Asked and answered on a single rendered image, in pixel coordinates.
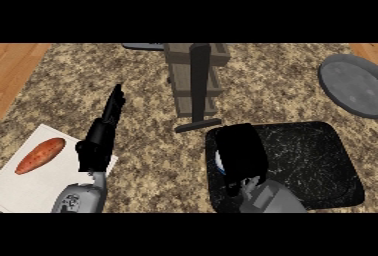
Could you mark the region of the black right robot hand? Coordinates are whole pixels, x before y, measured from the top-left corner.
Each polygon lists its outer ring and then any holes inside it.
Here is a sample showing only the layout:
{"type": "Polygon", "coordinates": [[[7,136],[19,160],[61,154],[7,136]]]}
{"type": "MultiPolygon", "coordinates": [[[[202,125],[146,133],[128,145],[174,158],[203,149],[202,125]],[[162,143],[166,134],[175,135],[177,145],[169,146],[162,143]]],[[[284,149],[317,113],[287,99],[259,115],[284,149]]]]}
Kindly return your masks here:
{"type": "Polygon", "coordinates": [[[253,126],[249,123],[221,127],[215,132],[215,148],[224,172],[224,186],[230,197],[239,195],[243,180],[265,181],[267,154],[253,126]]]}

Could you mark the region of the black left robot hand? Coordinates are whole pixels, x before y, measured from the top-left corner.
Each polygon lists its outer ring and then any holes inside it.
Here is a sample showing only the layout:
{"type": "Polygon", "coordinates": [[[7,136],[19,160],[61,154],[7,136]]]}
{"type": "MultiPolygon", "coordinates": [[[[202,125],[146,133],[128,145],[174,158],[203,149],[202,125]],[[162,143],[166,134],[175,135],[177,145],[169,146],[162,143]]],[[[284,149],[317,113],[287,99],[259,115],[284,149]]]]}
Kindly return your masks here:
{"type": "Polygon", "coordinates": [[[95,118],[89,126],[85,139],[75,144],[79,172],[104,172],[112,156],[115,130],[125,104],[120,85],[116,84],[109,95],[101,117],[95,118]]]}

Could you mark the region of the blue and white can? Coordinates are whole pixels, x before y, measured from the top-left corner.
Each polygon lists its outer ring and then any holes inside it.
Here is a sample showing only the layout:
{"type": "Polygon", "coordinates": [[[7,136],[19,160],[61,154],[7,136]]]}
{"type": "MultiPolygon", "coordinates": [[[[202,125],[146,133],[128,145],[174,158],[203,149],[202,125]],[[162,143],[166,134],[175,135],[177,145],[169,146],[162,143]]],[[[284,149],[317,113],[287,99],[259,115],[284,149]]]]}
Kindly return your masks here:
{"type": "Polygon", "coordinates": [[[218,151],[215,151],[215,157],[213,157],[213,159],[215,159],[215,166],[216,166],[216,169],[218,169],[219,173],[221,173],[222,175],[225,175],[224,167],[222,167],[222,164],[221,164],[221,158],[219,158],[219,153],[218,153],[218,151]]]}

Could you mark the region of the black marbled tray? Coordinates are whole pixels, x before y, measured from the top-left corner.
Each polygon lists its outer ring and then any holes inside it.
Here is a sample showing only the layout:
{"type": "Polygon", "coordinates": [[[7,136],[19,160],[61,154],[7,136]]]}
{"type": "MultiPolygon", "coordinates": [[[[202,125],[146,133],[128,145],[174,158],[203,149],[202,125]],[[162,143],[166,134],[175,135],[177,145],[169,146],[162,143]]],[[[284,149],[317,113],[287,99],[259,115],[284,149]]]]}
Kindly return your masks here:
{"type": "MultiPolygon", "coordinates": [[[[361,204],[363,185],[332,126],[318,121],[252,126],[267,154],[265,180],[287,188],[305,210],[361,204]]],[[[227,195],[224,175],[215,166],[215,132],[219,128],[205,135],[209,201],[215,212],[242,213],[240,191],[236,197],[227,195]]]]}

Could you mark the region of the wooden tiered basket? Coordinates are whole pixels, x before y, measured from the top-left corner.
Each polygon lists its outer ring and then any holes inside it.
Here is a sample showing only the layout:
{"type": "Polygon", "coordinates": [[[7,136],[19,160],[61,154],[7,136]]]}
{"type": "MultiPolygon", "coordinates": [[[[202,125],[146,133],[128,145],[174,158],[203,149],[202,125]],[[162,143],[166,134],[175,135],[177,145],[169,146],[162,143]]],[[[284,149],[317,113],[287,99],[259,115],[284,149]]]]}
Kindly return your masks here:
{"type": "Polygon", "coordinates": [[[166,82],[171,84],[178,118],[191,118],[187,124],[175,127],[177,133],[196,130],[221,123],[213,118],[216,107],[213,98],[222,89],[215,68],[222,67],[230,54],[221,43],[165,43],[168,64],[166,82]]]}

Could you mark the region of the orange sweet potato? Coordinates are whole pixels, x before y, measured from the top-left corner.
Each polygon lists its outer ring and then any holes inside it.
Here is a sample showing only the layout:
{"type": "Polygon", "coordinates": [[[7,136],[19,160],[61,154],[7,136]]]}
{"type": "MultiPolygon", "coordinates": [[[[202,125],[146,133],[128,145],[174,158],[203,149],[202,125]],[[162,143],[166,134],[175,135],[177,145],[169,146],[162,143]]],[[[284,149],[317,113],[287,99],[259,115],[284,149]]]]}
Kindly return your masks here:
{"type": "Polygon", "coordinates": [[[22,175],[47,164],[63,150],[64,144],[63,138],[51,138],[42,141],[20,160],[14,173],[22,175]]]}

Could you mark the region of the white cutting board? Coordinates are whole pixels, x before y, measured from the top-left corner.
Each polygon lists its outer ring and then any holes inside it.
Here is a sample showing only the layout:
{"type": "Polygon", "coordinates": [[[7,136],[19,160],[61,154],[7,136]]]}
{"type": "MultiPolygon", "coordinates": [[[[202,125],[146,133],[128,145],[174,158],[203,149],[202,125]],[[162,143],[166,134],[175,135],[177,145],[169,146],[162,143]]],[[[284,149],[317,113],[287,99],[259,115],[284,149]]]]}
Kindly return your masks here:
{"type": "MultiPolygon", "coordinates": [[[[79,140],[41,124],[0,170],[0,211],[4,213],[53,213],[55,198],[70,184],[91,184],[89,172],[79,172],[75,144],[79,140]],[[14,169],[33,147],[51,138],[64,139],[64,148],[53,160],[30,172],[17,175],[14,169]]],[[[107,176],[116,156],[103,172],[107,176]]]]}

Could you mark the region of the grey flat object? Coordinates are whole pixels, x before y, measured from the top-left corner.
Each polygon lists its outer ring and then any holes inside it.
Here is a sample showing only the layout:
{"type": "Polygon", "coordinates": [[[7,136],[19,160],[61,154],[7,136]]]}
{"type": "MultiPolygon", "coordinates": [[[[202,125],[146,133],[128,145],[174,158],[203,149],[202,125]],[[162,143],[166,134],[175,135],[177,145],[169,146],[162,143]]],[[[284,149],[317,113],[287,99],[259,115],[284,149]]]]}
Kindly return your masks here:
{"type": "Polygon", "coordinates": [[[120,43],[120,45],[131,50],[163,51],[162,43],[120,43]]]}

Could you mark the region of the grey round plate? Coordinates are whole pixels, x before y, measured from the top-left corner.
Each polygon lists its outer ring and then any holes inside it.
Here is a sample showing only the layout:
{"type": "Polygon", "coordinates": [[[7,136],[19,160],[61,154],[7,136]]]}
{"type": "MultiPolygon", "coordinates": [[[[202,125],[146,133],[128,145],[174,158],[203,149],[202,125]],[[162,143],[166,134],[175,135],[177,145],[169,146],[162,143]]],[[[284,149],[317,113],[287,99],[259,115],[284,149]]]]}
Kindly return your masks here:
{"type": "Polygon", "coordinates": [[[352,54],[333,54],[318,65],[317,79],[333,103],[355,116],[378,120],[378,64],[352,54]]]}

